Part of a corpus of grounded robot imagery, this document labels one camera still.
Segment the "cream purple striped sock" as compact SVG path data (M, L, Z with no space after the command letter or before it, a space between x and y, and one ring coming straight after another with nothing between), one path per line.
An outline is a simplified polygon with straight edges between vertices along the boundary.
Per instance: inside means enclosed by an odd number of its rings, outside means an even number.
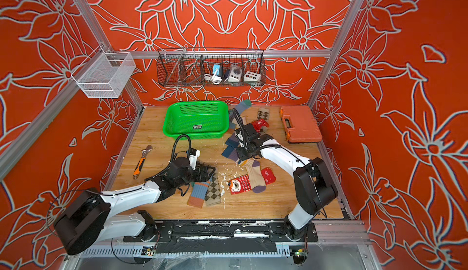
M233 133L225 142L225 144L231 148L236 149L240 145L239 139L236 137L236 133Z
M265 181L260 172L261 169L259 161L254 159L239 160L236 149L231 148L229 146L225 148L225 151L222 153L222 156L227 159L233 160L241 168L246 169L252 188L256 186L265 185Z

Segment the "red penguin christmas sock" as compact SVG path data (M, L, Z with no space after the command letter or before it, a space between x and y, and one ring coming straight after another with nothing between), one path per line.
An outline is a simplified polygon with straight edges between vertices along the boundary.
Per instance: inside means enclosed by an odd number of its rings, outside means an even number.
M272 169L269 167L262 169L260 172L265 181L264 186L256 186L252 188L249 176L245 174L229 181L230 193L232 195L245 193L247 191L253 191L256 194L263 193L266 190L266 186L274 183L277 178L275 177Z

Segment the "green plastic basket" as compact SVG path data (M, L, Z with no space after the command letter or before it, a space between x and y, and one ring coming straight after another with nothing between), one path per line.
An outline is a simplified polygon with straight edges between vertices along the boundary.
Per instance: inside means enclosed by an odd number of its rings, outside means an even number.
M169 106L163 133L171 138L186 134L193 140L218 139L229 124L229 108L222 101L179 102Z

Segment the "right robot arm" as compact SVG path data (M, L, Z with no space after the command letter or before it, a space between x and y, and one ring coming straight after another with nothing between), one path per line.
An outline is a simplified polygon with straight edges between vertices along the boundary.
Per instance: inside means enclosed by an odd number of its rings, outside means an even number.
M272 136L257 132L252 124L244 125L236 109L232 109L232 115L240 125L235 130L240 142L236 148L239 161L262 157L293 178L297 205L285 217L283 232L291 240L299 239L305 235L312 219L338 197L338 189L325 161L319 157L308 159L296 154Z

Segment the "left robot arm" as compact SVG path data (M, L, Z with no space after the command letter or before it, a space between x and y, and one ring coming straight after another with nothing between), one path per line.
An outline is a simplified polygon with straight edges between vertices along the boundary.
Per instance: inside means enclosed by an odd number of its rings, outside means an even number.
M200 151L189 146L184 156L173 146L167 166L142 184L114 191L86 189L54 221L57 236L68 255L77 255L97 242L119 237L136 237L158 242L162 234L146 211L131 215L125 211L162 202L184 186L209 181L216 168L199 161Z

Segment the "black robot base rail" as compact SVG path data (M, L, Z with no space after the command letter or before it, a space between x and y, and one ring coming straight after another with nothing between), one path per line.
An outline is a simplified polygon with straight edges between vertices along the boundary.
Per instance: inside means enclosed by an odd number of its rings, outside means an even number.
M201 252L207 254L280 254L281 246L306 248L318 241L309 223L296 230L284 220L157 220L157 233L148 241L125 236L123 242L154 246L157 254Z

